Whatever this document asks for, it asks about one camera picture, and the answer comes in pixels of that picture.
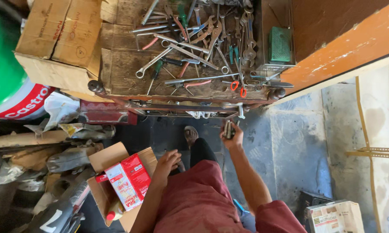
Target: hand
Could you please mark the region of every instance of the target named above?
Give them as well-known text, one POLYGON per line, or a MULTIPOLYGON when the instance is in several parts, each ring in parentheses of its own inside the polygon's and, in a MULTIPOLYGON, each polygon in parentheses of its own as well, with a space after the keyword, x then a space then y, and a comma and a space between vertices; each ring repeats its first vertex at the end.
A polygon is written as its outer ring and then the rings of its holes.
POLYGON ((165 187, 167 185, 167 177, 170 172, 177 168, 177 163, 182 161, 182 154, 177 152, 177 149, 167 151, 157 162, 156 170, 153 173, 151 183, 165 187))
POLYGON ((224 127, 225 127, 226 122, 224 122, 223 126, 221 127, 221 132, 219 134, 221 140, 223 141, 223 144, 225 147, 230 150, 231 148, 234 147, 242 147, 242 141, 244 140, 244 132, 242 129, 239 128, 233 121, 231 121, 231 126, 232 128, 235 129, 235 135, 233 136, 232 139, 226 139, 225 136, 223 136, 224 133, 224 127))

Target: wooden workbench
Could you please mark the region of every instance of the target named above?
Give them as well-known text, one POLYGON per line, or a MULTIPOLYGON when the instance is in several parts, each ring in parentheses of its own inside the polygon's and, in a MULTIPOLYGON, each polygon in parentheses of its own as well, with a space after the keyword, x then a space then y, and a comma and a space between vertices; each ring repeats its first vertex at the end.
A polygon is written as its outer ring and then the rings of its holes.
MULTIPOLYGON (((166 1, 160 0, 157 4, 155 11, 165 12, 164 3, 166 1)), ((168 3, 173 9, 174 14, 178 14, 177 4, 168 3)), ((264 87, 261 91, 254 91, 253 87, 249 87, 246 98, 240 97, 240 84, 236 91, 231 91, 229 84, 220 82, 221 80, 232 81, 231 77, 219 78, 216 81, 197 87, 189 87, 189 90, 194 94, 192 96, 183 87, 179 88, 173 96, 170 94, 175 89, 174 87, 165 87, 164 81, 173 79, 164 69, 161 69, 157 80, 154 81, 151 88, 150 95, 147 96, 147 90, 151 82, 150 76, 154 69, 154 65, 145 71, 144 78, 138 79, 135 75, 141 67, 146 65, 150 60, 159 55, 166 48, 161 46, 161 40, 158 40, 147 50, 138 51, 136 48, 135 36, 129 33, 133 29, 133 20, 136 20, 136 24, 140 25, 142 15, 145 14, 144 8, 148 8, 150 3, 137 2, 133 0, 119 0, 118 6, 115 8, 111 6, 111 10, 107 10, 109 14, 101 14, 101 17, 107 22, 103 23, 101 28, 101 44, 102 44, 102 58, 103 67, 101 72, 101 80, 104 83, 105 89, 109 95, 122 96, 124 99, 153 99, 161 101, 210 101, 210 102, 230 102, 230 103, 271 103, 273 101, 267 100, 268 89, 264 87)), ((201 5, 200 17, 201 23, 204 23, 209 15, 216 15, 216 5, 212 4, 212 7, 201 5)), ((185 6, 185 12, 188 12, 190 2, 185 6)), ((229 7, 221 6, 220 12, 225 13, 229 7)), ((226 18, 226 32, 231 32, 234 35, 235 32, 235 19, 234 14, 231 14, 226 18)), ((193 13, 189 26, 196 25, 196 16, 193 13)), ((154 37, 152 35, 139 36, 138 42, 140 49, 147 43, 149 43, 154 37)), ((225 53, 227 50, 226 43, 222 43, 221 49, 225 53)), ((197 46, 203 46, 202 42, 197 43, 197 46)), ((194 51, 194 54, 199 55, 199 51, 194 51)), ((181 59, 187 56, 181 56, 180 52, 172 50, 166 55, 168 58, 181 59)), ((213 56, 219 56, 217 50, 214 51, 213 56)), ((221 67, 224 66, 223 61, 220 59, 215 65, 221 67)), ((177 77, 182 67, 172 64, 165 64, 165 67, 177 77)), ((203 67, 202 63, 198 65, 200 77, 222 75, 221 71, 212 69, 211 67, 203 67)), ((233 64, 231 67, 232 72, 237 72, 236 66, 233 64)), ((246 74, 249 73, 252 68, 244 66, 243 71, 246 74)), ((195 66, 190 64, 186 69, 183 78, 197 77, 195 66)))

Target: red bottle cap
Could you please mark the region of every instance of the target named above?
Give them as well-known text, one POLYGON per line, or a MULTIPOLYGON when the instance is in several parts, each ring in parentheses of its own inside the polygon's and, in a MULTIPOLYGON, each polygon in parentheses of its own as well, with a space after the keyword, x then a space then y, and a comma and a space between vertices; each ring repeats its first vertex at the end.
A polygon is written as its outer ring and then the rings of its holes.
POLYGON ((113 220, 114 217, 115 217, 115 212, 114 212, 114 211, 108 212, 108 214, 107 214, 107 220, 113 220))

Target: screwdriver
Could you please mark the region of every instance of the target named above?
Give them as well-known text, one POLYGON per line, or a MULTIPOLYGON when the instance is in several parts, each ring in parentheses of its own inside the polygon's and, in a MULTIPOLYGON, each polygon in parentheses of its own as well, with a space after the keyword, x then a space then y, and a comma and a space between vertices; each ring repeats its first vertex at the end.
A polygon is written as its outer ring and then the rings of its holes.
MULTIPOLYGON (((179 11, 179 17, 180 17, 180 19, 182 21, 182 26, 183 26, 183 28, 186 29, 186 34, 188 35, 189 34, 189 32, 187 31, 187 25, 188 24, 187 24, 187 20, 186 20, 186 14, 185 14, 185 7, 184 7, 184 5, 183 4, 179 4, 179 6, 177 7, 177 10, 179 11)), ((196 68, 197 77, 200 77, 199 76, 199 70, 197 68, 197 64, 195 64, 194 67, 196 68)))
POLYGON ((158 73, 160 72, 160 69, 161 69, 162 66, 163 66, 163 61, 162 60, 158 60, 157 63, 156 63, 156 67, 154 68, 154 71, 151 74, 151 83, 150 83, 149 90, 147 91, 147 95, 149 95, 151 86, 153 86, 154 80, 157 79, 158 73))

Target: open cardboard box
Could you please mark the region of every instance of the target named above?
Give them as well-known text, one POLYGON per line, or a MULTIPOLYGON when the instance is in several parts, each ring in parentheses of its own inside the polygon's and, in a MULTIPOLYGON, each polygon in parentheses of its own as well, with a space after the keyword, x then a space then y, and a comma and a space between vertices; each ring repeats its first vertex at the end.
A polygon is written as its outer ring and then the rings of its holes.
POLYGON ((100 71, 102 0, 36 0, 15 49, 34 83, 94 96, 100 71))
MULTIPOLYGON (((153 153, 153 150, 151 147, 149 147, 138 152, 138 155, 145 167, 145 170, 148 172, 149 176, 152 177, 157 165, 157 159, 153 153)), ((118 142, 117 144, 114 144, 89 156, 89 160, 95 172, 100 173, 105 169, 115 165, 116 163, 121 162, 127 157, 129 157, 127 150, 121 142, 118 142)), ((90 186, 94 200, 97 203, 98 209, 100 210, 101 216, 105 221, 105 225, 110 226, 112 221, 107 220, 105 216, 108 213, 111 202, 115 200, 115 197, 117 196, 114 188, 109 181, 97 183, 95 177, 89 178, 87 182, 90 186)), ((127 232, 131 230, 140 207, 141 205, 125 212, 124 215, 119 219, 122 227, 127 232)))

